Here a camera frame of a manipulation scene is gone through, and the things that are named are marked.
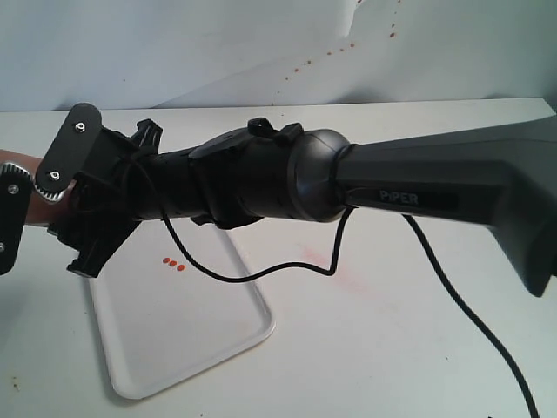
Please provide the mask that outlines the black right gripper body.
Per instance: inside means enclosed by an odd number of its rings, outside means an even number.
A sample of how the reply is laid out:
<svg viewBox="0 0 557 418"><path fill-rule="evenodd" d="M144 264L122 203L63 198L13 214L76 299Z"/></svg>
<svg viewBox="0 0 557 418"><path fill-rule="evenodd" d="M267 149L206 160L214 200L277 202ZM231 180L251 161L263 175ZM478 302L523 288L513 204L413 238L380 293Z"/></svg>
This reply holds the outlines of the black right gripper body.
<svg viewBox="0 0 557 418"><path fill-rule="evenodd" d="M202 145L161 152L162 128L145 119L131 136L102 125L100 135L65 192L66 217L50 224L77 252L69 270L96 278L140 223L189 218L223 230L264 218L301 219L290 159L299 125L275 131L267 120Z"/></svg>

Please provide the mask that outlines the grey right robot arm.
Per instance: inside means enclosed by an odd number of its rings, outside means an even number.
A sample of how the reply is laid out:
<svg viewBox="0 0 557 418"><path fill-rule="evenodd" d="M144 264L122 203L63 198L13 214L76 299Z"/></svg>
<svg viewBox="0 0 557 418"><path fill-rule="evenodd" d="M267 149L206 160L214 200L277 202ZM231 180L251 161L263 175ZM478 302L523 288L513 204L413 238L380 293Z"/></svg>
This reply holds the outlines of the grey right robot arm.
<svg viewBox="0 0 557 418"><path fill-rule="evenodd" d="M265 118L162 153L150 120L126 137L81 118L60 128L37 171L70 214L50 225L77 250L70 270L97 276L144 220L188 218L222 230L265 218L331 222L369 207L488 228L527 291L556 274L556 120L350 143L332 130Z"/></svg>

